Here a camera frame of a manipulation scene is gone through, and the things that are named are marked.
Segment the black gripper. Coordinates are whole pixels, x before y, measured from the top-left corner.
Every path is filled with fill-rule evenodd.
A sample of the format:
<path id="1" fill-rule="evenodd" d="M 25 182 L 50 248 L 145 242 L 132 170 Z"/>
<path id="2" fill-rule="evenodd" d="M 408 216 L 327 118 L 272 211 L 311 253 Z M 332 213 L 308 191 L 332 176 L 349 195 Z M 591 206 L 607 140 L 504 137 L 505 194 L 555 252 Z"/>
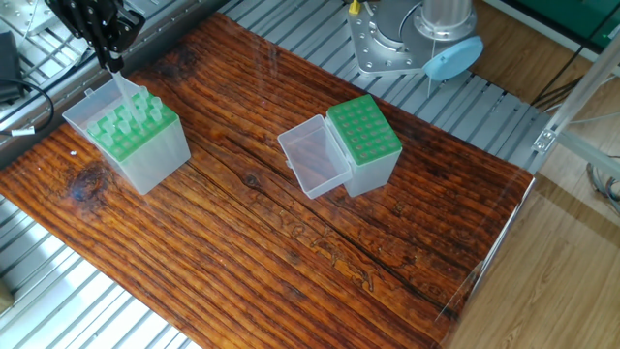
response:
<path id="1" fill-rule="evenodd" d="M 144 16 L 123 0 L 46 0 L 46 5 L 76 37 L 86 40 L 100 66 L 112 73 L 124 67 L 122 54 L 145 24 Z M 90 11 L 98 19 L 89 20 Z"/>

